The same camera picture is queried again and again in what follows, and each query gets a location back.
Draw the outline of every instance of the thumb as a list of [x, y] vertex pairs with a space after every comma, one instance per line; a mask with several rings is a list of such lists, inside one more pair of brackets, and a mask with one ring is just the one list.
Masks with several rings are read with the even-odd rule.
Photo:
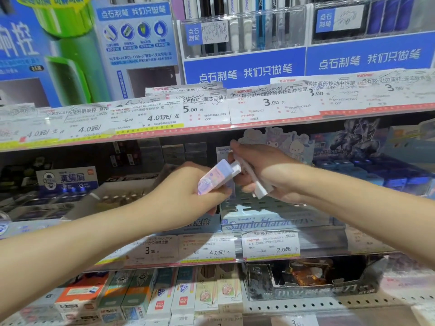
[[219, 189], [210, 191], [207, 194], [201, 196], [195, 195], [195, 203], [206, 213], [227, 199], [231, 195], [231, 191], [229, 187], [223, 185]]
[[261, 152], [256, 149], [255, 144], [240, 144], [236, 140], [232, 140], [230, 146], [233, 152], [237, 153], [251, 165], [255, 165], [256, 161], [258, 161], [261, 156]]

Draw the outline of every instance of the forearm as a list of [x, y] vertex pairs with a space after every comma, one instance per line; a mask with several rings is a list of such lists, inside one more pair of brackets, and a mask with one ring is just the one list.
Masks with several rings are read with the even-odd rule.
[[435, 268], [434, 201], [328, 170], [301, 179], [306, 203]]
[[154, 233], [135, 204], [0, 241], [0, 320], [116, 249]]

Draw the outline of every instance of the eraser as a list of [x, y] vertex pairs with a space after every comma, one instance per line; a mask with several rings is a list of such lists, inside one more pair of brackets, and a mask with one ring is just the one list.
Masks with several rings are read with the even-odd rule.
[[209, 193], [220, 188], [234, 176], [242, 172], [238, 161], [229, 164], [227, 160], [219, 161], [207, 174], [198, 182], [198, 195]]
[[260, 180], [255, 175], [252, 167], [236, 153], [234, 153], [234, 159], [236, 159], [236, 161], [238, 161], [240, 163], [240, 165], [242, 166], [242, 169], [244, 171], [246, 170], [246, 172], [249, 174], [249, 176], [251, 176], [252, 181], [255, 183], [255, 190], [252, 193], [253, 197], [261, 199], [265, 195], [267, 195], [269, 192], [272, 192], [274, 190], [274, 187], [272, 185], [270, 185], [269, 183], [267, 183], [264, 180]]

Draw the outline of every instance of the hand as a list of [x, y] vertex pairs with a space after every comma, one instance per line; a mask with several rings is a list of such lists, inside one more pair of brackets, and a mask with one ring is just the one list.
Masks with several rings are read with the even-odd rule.
[[[240, 144], [232, 140], [234, 153], [247, 161], [257, 176], [268, 181], [275, 187], [269, 196], [289, 203], [302, 203], [302, 195], [298, 190], [301, 172], [309, 171], [309, 166], [287, 156], [281, 150], [264, 144]], [[234, 161], [232, 153], [228, 161]], [[243, 192], [253, 192], [255, 184], [247, 173], [241, 173], [234, 178], [236, 184], [242, 186]]]
[[209, 170], [209, 167], [186, 162], [151, 193], [138, 200], [137, 203], [147, 201], [143, 208], [152, 206], [156, 211], [157, 232], [189, 225], [207, 212], [213, 215], [216, 206], [231, 195], [231, 189], [225, 185], [198, 195], [198, 182]]

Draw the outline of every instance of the person's left hand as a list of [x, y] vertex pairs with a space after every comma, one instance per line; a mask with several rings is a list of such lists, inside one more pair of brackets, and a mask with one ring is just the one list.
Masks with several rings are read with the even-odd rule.
[[209, 167], [186, 162], [135, 203], [145, 200], [143, 208], [155, 210], [159, 232], [189, 225], [207, 212], [214, 214], [216, 206], [231, 195], [231, 189], [223, 185], [199, 196], [198, 182], [209, 170]]

